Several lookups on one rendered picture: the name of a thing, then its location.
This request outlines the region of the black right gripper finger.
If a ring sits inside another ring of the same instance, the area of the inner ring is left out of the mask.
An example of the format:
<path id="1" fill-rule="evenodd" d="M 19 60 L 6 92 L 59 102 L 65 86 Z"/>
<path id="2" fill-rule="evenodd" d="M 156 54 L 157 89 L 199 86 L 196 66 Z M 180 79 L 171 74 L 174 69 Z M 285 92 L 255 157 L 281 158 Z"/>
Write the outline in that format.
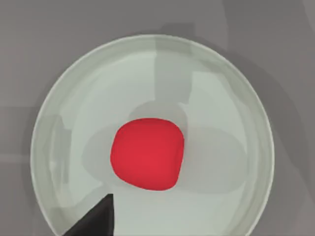
<path id="1" fill-rule="evenodd" d="M 113 236 L 114 195 L 107 194 L 62 236 Z"/>

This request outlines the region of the red rounded block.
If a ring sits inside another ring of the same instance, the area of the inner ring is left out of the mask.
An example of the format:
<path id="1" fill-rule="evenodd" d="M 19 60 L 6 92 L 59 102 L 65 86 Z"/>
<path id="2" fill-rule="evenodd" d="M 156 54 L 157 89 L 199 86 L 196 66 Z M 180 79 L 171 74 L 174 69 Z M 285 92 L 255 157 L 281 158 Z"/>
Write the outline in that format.
<path id="1" fill-rule="evenodd" d="M 178 181 L 185 138 L 173 122 L 139 118 L 115 134 L 110 162 L 117 177 L 139 188 L 164 191 Z"/>

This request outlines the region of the pale green round plate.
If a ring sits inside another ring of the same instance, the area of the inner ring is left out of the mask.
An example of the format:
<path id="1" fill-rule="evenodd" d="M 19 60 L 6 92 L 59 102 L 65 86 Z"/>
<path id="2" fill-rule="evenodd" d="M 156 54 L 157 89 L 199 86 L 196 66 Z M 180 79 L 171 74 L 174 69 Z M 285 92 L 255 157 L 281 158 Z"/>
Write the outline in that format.
<path id="1" fill-rule="evenodd" d="M 185 137 L 177 184 L 150 191 L 110 165 L 118 129 L 162 118 Z M 251 236 L 274 176 L 270 122 L 246 77 L 199 43 L 142 34 L 73 63 L 38 113 L 31 141 L 35 197 L 55 236 L 107 194 L 115 236 Z"/>

